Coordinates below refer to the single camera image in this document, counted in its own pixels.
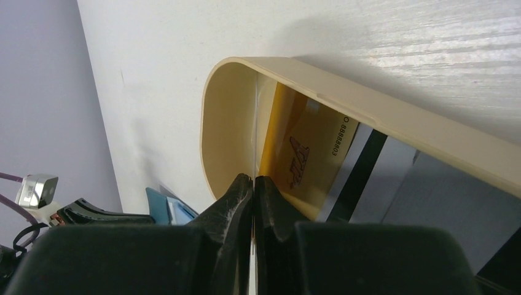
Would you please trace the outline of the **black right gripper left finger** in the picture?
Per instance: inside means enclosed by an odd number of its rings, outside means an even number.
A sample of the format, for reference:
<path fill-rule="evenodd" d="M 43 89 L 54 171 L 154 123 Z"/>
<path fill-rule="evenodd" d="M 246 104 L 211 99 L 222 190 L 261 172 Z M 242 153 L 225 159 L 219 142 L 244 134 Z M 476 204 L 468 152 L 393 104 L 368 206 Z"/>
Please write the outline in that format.
<path fill-rule="evenodd" d="M 247 294 L 252 179 L 182 226 L 68 225 L 23 258 L 6 294 Z"/>

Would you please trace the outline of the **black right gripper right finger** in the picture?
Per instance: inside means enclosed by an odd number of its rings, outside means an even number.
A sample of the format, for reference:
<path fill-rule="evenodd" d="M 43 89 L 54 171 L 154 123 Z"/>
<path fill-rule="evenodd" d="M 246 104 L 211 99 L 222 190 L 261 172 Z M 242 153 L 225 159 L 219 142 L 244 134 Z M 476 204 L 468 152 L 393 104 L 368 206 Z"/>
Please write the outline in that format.
<path fill-rule="evenodd" d="M 255 180 L 259 294 L 479 294 L 443 230 L 312 222 L 267 176 Z"/>

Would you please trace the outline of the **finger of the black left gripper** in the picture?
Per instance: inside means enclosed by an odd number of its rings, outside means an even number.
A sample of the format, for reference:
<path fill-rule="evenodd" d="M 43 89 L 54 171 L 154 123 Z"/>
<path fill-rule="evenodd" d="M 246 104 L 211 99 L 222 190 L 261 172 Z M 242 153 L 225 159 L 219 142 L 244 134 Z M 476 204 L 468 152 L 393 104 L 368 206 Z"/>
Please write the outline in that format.
<path fill-rule="evenodd" d="M 93 224 L 155 224 L 148 214 L 128 214 L 106 211 L 92 205 L 83 198 L 57 210 L 59 225 L 93 225 Z"/>

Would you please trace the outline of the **blue leather card holder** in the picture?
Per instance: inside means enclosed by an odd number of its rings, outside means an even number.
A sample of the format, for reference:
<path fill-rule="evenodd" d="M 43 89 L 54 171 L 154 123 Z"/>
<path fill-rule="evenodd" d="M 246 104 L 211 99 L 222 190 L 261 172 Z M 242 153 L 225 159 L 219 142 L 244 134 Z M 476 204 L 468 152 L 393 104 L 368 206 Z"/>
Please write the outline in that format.
<path fill-rule="evenodd" d="M 149 214 L 158 225 L 182 226 L 199 216 L 188 204 L 164 187 L 160 187 L 159 191 L 147 187 L 146 196 Z"/>

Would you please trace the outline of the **orange credit card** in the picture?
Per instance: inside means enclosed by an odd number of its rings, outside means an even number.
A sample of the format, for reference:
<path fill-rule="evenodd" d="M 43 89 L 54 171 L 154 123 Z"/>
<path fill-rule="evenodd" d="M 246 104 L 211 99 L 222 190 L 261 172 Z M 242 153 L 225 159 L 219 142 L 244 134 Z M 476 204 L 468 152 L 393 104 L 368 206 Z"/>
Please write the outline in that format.
<path fill-rule="evenodd" d="M 259 174 L 304 216 L 316 220 L 359 122 L 282 83 L 275 87 Z"/>

